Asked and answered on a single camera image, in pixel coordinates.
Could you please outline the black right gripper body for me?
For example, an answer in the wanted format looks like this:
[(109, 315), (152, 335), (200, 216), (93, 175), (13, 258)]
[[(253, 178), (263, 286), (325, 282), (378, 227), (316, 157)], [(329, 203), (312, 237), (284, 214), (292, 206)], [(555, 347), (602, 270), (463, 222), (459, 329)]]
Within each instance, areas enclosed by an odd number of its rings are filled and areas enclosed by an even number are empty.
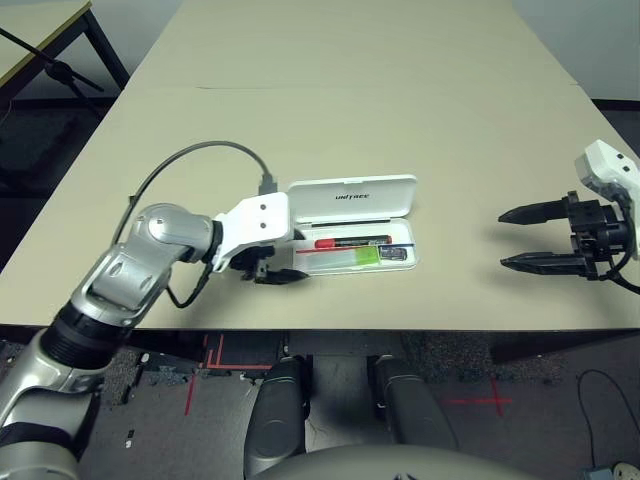
[(568, 274), (587, 280), (622, 279), (621, 271), (630, 261), (633, 247), (631, 200), (618, 191), (613, 202), (621, 211), (621, 219), (612, 205), (580, 201), (575, 191), (567, 193), (566, 214), (573, 247)]

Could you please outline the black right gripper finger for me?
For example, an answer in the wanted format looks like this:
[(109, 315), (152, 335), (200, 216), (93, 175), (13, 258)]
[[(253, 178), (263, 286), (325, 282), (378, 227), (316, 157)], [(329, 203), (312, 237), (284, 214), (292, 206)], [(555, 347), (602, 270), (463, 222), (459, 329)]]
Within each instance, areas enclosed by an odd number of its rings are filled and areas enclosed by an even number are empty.
[(500, 215), (498, 221), (507, 224), (533, 225), (566, 217), (565, 202), (556, 200), (515, 207)]
[(586, 276), (588, 274), (585, 258), (576, 254), (528, 252), (503, 258), (500, 264), (515, 271), (536, 275)]

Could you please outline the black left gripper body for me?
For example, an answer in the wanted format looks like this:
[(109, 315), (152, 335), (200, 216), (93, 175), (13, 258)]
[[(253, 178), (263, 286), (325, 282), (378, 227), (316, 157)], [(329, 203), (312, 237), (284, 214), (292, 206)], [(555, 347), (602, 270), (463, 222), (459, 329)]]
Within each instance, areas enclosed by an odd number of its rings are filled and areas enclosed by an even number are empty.
[(273, 246), (249, 247), (234, 256), (234, 269), (242, 272), (243, 281), (254, 281), (264, 267), (264, 261), (274, 254)]

